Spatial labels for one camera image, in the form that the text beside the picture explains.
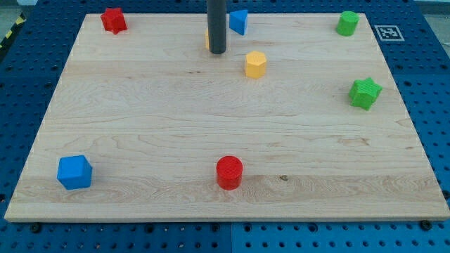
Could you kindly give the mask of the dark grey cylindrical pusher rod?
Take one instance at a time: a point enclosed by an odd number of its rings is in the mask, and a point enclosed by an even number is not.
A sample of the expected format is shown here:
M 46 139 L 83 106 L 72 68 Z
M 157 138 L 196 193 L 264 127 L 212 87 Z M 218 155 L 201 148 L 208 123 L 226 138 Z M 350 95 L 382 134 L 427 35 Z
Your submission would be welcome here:
M 226 0 L 207 0 L 207 35 L 213 54 L 226 51 Z

